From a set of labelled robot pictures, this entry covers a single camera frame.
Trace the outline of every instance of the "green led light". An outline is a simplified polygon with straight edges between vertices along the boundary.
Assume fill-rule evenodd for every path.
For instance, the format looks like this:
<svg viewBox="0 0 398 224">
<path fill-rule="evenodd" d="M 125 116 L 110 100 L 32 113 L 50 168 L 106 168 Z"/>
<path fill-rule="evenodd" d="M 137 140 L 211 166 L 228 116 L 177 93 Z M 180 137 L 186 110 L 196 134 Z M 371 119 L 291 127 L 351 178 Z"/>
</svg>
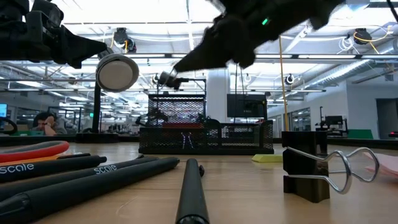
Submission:
<svg viewBox="0 0 398 224">
<path fill-rule="evenodd" d="M 268 19 L 264 19 L 264 21 L 262 22 L 262 25 L 263 26 L 266 25 L 268 21 L 269 21 Z"/>
</svg>

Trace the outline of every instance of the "wooden table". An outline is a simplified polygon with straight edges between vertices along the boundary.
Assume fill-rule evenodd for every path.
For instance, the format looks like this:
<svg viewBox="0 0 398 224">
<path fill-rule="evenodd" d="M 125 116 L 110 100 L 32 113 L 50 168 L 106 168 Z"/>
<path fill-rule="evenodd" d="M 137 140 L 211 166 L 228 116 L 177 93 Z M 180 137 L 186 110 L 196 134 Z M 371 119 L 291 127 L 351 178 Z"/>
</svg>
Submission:
<svg viewBox="0 0 398 224">
<path fill-rule="evenodd" d="M 275 145 L 276 153 L 282 153 Z M 353 151 L 353 147 L 329 146 L 329 150 Z M 374 150 L 398 156 L 398 151 Z M 70 152 L 106 156 L 107 164 L 137 156 L 136 143 L 71 144 Z M 38 223 L 174 223 L 182 186 L 185 161 L 178 156 L 176 169 L 111 192 L 89 202 L 63 210 Z M 311 203 L 283 193 L 282 163 L 256 164 L 251 156 L 194 156 L 205 167 L 202 178 L 210 222 L 234 223 L 397 223 L 398 180 L 380 175 L 371 184 L 353 180 L 351 190 L 340 195 L 330 190 L 331 199 Z M 354 171 L 370 177 L 363 167 L 372 164 L 360 155 L 352 158 Z M 343 168 L 339 158 L 330 170 Z M 343 175 L 332 179 L 342 186 Z"/>
</svg>

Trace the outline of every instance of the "person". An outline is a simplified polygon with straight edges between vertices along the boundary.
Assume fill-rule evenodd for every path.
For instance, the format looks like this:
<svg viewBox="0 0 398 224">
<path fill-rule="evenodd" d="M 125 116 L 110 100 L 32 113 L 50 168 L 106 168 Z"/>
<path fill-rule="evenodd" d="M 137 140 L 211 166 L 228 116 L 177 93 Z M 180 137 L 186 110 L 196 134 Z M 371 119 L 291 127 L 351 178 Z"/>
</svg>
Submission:
<svg viewBox="0 0 398 224">
<path fill-rule="evenodd" d="M 67 133 L 67 130 L 56 122 L 55 116 L 48 112 L 39 113 L 35 117 L 32 131 L 44 131 L 46 136 Z"/>
</svg>

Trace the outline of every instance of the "desk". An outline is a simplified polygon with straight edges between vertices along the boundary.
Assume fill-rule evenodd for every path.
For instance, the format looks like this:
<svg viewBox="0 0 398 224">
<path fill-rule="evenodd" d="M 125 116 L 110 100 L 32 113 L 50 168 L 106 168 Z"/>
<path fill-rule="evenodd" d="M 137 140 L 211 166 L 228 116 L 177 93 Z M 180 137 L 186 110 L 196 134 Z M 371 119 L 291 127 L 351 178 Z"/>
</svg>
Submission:
<svg viewBox="0 0 398 224">
<path fill-rule="evenodd" d="M 108 157 L 107 164 L 137 156 L 137 143 L 74 144 L 70 152 L 90 152 Z M 329 150 L 353 151 L 354 147 L 329 146 Z M 276 153 L 282 153 L 280 144 Z M 398 156 L 397 151 L 375 150 Z M 282 163 L 255 164 L 251 156 L 194 156 L 205 167 L 202 178 L 212 224 L 243 223 L 396 223 L 398 219 L 398 180 L 379 176 L 375 183 L 353 179 L 350 192 L 340 195 L 330 190 L 331 199 L 315 204 L 296 195 L 283 193 Z M 179 156 L 176 169 L 111 192 L 89 202 L 63 210 L 39 224 L 106 223 L 152 224 L 175 221 L 185 161 Z M 363 170 L 371 161 L 362 155 L 351 159 L 354 170 Z M 339 158 L 330 170 L 343 168 Z M 344 175 L 332 177 L 342 186 Z"/>
</svg>

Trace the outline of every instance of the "white column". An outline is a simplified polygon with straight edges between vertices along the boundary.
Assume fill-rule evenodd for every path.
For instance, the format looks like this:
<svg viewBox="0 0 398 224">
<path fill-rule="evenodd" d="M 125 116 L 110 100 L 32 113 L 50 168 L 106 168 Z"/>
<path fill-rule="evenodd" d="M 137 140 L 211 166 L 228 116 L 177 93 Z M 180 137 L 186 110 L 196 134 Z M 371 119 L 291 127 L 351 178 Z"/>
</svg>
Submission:
<svg viewBox="0 0 398 224">
<path fill-rule="evenodd" d="M 226 116 L 226 95 L 229 93 L 229 71 L 211 70 L 207 76 L 206 115 L 221 123 L 229 123 Z"/>
</svg>

